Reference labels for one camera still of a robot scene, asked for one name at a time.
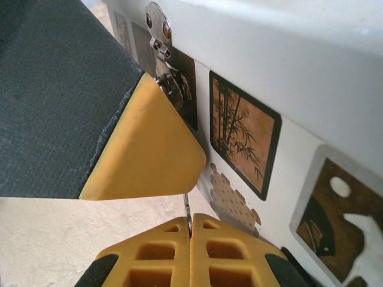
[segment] screw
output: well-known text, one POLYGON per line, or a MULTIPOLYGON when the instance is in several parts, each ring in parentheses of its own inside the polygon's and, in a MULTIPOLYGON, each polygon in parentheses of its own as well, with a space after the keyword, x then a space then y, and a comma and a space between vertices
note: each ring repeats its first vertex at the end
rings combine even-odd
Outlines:
POLYGON ((148 25, 149 29, 151 29, 151 19, 149 14, 146 14, 146 25, 148 25))
POLYGON ((166 37, 166 39, 170 39, 172 33, 170 31, 169 25, 166 22, 163 22, 162 24, 162 32, 163 32, 163 35, 166 37))

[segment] metal hinge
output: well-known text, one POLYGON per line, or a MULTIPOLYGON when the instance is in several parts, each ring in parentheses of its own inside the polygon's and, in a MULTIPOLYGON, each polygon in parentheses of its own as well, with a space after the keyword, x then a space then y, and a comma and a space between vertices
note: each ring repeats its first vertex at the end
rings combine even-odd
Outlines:
POLYGON ((186 77, 167 61, 171 58, 172 29, 161 8, 154 2, 145 7, 146 24, 151 35, 150 46, 155 49, 156 83, 178 111, 192 97, 186 77))

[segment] framed picture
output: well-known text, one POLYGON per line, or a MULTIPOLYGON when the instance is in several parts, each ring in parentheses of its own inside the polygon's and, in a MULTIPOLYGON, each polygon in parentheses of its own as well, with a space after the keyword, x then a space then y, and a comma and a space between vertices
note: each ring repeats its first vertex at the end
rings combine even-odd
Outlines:
POLYGON ((117 26, 117 40, 125 48, 125 50, 133 57, 132 46, 129 40, 129 32, 127 29, 126 18, 121 14, 114 12, 115 23, 117 26))
POLYGON ((335 284, 381 284, 382 196, 379 176, 328 145, 317 149, 290 228, 335 284))
POLYGON ((154 50, 150 47, 151 35, 148 30, 132 22, 133 37, 139 65, 152 77, 156 76, 156 62, 154 50))
POLYGON ((266 200, 281 116, 214 72, 209 77, 211 145, 266 200))

